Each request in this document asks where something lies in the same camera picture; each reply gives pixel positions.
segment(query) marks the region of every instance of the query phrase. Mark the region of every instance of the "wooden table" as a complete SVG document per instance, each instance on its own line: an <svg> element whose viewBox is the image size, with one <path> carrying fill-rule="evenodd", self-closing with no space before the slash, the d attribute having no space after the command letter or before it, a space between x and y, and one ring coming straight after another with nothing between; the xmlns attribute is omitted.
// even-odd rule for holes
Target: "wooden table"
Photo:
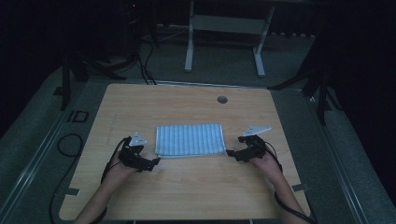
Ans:
<svg viewBox="0 0 396 224"><path fill-rule="evenodd" d="M219 96L228 99L218 102ZM139 132L148 143L141 155L154 154L159 125L221 123L225 146L238 142L248 126L273 130L259 134L276 149L291 186L300 184L289 146L268 90L249 88L111 84L106 90L60 211L74 219L100 185L104 167L117 143ZM307 214L302 190L295 195ZM250 162L226 154L162 159L152 172L133 175L113 196L106 219L254 219L276 218L278 206L266 178Z"/></svg>

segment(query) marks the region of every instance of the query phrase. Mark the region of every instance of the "person's right arm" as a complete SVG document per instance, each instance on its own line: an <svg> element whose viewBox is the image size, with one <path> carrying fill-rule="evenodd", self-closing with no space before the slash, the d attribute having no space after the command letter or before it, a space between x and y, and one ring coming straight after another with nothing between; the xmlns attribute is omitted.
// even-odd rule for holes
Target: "person's right arm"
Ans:
<svg viewBox="0 0 396 224"><path fill-rule="evenodd" d="M279 200L285 204L287 207L304 214L304 210L301 208L293 192L289 186L288 181L285 176L283 176L282 171L277 165L275 159L266 153L262 159L254 158L251 161L264 173L271 184L274 185L275 192ZM281 218L282 222L285 224L306 224L307 222L294 214L281 208Z"/></svg>

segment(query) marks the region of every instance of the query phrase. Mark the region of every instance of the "white plastic piece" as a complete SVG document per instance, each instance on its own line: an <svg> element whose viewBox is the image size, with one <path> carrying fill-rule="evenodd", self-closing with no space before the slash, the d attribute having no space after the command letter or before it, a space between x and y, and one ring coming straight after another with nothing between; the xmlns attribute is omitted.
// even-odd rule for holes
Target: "white plastic piece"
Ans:
<svg viewBox="0 0 396 224"><path fill-rule="evenodd" d="M147 143L148 141L143 139L138 132L134 133L134 137L132 137L131 142L129 143L130 147L137 147L137 146L143 146Z"/></svg>
<svg viewBox="0 0 396 224"><path fill-rule="evenodd" d="M271 126L248 126L247 130L243 132L243 136L250 136L270 130L272 130Z"/></svg>

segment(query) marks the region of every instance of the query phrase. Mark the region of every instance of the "dark background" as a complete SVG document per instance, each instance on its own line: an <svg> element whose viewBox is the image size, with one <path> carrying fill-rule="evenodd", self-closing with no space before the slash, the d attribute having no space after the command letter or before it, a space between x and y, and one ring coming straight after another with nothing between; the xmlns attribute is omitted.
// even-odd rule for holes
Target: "dark background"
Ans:
<svg viewBox="0 0 396 224"><path fill-rule="evenodd" d="M301 71L329 66L331 86L395 203L395 3L365 0L338 2L336 7L281 5L270 31L317 37ZM122 43L117 40L125 28L121 6L121 1L104 0L0 3L1 135L44 79L59 68L68 50L78 49L102 61L120 53L121 46L114 43ZM185 25L188 8L189 1L157 1L155 19L165 25ZM230 5L216 11L261 15L257 7L238 11ZM134 48L136 44L131 43L127 49Z"/></svg>

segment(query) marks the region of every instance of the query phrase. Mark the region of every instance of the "desk leg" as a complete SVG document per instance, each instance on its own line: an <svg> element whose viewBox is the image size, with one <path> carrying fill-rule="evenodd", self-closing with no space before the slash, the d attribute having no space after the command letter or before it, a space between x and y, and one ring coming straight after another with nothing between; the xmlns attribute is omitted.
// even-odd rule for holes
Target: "desk leg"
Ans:
<svg viewBox="0 0 396 224"><path fill-rule="evenodd" d="M194 53L193 19L194 19L194 1L191 1L191 4L190 4L189 45L187 46L186 63L184 65L184 71L185 72L190 72L192 70L192 55Z"/></svg>
<svg viewBox="0 0 396 224"><path fill-rule="evenodd" d="M271 7L266 23L262 27L260 43L256 48L253 48L254 61L256 62L257 75L259 77L265 77L264 66L262 64L262 46L264 45L265 37L267 37L268 29L270 27L271 19L274 15L274 12L275 12L275 7Z"/></svg>

